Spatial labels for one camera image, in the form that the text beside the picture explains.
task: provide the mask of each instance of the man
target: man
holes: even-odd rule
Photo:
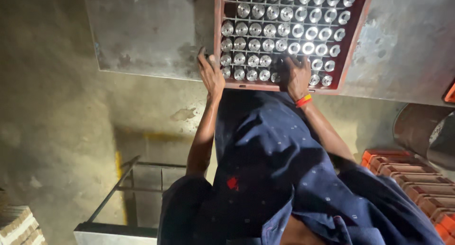
[[[306,58],[285,59],[288,95],[223,91],[219,64],[204,51],[197,58],[207,106],[187,174],[163,194],[160,244],[443,244],[391,178],[353,161],[309,99]],[[212,186],[204,173],[213,138]]]

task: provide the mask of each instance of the dark blue shirt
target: dark blue shirt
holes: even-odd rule
[[[213,186],[163,194],[160,244],[279,244],[290,214],[326,244],[443,244],[395,181],[345,161],[339,174],[284,93],[226,90]]]

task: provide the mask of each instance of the red and yellow wristband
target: red and yellow wristband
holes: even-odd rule
[[[311,95],[308,94],[308,95],[300,98],[299,100],[297,100],[297,102],[295,102],[295,108],[301,108],[305,104],[311,102],[311,100],[312,100]]]

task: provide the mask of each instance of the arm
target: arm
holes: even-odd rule
[[[204,53],[205,48],[202,47],[197,56],[197,65],[202,82],[208,90],[207,104],[188,155],[187,175],[204,176],[208,168],[212,155],[218,106],[226,84],[219,65],[215,62],[215,57],[211,55],[207,61]]]
[[[294,102],[308,95],[308,83],[311,77],[310,62],[304,57],[302,62],[287,57],[285,62],[289,68],[289,83],[287,92]],[[309,102],[301,107],[311,127],[319,136],[321,145],[329,154],[340,156],[344,159],[354,160],[348,145],[341,139],[332,125],[316,108],[313,102]]]

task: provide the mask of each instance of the concrete floor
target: concrete floor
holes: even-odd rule
[[[99,72],[84,0],[0,0],[0,27],[0,187],[13,203],[31,207],[49,244],[75,244],[73,229],[117,181],[114,127],[189,144],[205,88]],[[365,148],[393,146],[391,127],[402,103],[314,101],[357,159]],[[185,159],[188,145],[167,146]],[[97,220],[124,222],[119,195]]]

